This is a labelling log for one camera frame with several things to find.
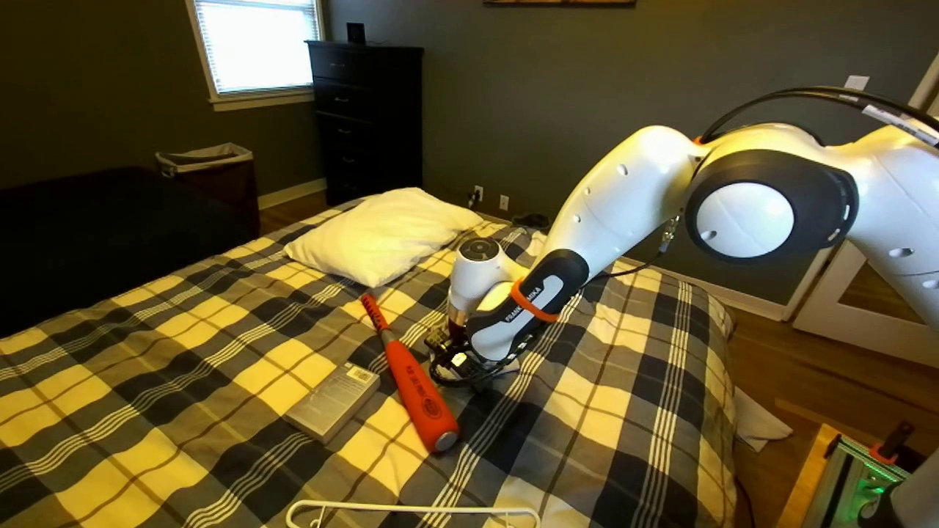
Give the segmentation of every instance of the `floor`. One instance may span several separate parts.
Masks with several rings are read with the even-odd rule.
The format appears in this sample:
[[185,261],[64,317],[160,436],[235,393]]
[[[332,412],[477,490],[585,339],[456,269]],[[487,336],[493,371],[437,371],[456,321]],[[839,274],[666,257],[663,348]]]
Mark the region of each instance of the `floor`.
[[[324,197],[261,211],[261,229],[324,211]],[[738,310],[731,376],[764,408],[792,425],[792,436],[764,450],[738,445],[738,471],[754,505],[754,524],[776,524],[823,421],[864,440],[885,440],[902,420],[915,425],[911,445],[939,445],[939,371],[844,346],[785,321]]]

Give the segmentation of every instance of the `plaid bedspread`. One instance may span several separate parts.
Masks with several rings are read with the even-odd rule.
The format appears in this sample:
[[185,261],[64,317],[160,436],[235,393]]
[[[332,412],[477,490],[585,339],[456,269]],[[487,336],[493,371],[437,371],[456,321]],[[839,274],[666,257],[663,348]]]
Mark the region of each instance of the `plaid bedspread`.
[[[533,508],[563,528],[734,521],[731,320],[717,298],[656,269],[590,280],[516,376],[443,389],[465,440],[428,456],[365,289],[282,251],[332,214],[4,336],[0,524],[287,524],[305,497]],[[544,244],[486,230],[522,263]],[[377,289],[406,343],[440,321],[452,257]],[[343,361],[381,386],[317,442],[286,409]],[[327,509],[324,524],[486,521],[420,515]]]

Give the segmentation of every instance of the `dresser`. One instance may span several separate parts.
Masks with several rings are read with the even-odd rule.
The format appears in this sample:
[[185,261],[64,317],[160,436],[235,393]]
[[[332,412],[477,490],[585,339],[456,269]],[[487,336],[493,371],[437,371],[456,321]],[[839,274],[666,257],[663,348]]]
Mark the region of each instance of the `dresser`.
[[424,185],[424,49],[310,41],[327,198]]

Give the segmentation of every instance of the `white pillow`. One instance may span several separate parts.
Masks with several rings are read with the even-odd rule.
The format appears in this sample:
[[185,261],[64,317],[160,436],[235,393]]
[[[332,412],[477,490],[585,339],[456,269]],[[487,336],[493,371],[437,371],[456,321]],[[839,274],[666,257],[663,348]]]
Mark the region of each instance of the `white pillow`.
[[477,211],[420,188],[396,188],[305,230],[286,251],[324,273],[381,288],[480,220]]

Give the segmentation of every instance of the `wall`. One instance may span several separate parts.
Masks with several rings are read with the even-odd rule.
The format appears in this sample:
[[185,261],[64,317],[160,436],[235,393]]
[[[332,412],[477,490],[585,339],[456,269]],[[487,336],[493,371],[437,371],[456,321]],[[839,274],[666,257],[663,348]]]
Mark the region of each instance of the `wall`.
[[[425,47],[425,182],[515,194],[556,211],[590,163],[644,123],[703,131],[786,85],[907,98],[939,49],[937,0],[640,0],[638,9],[493,9],[486,0],[329,0],[332,35]],[[801,117],[844,141],[866,119],[817,103]]]
[[213,112],[183,0],[6,0],[0,188],[238,141],[260,188],[317,172],[310,104]]

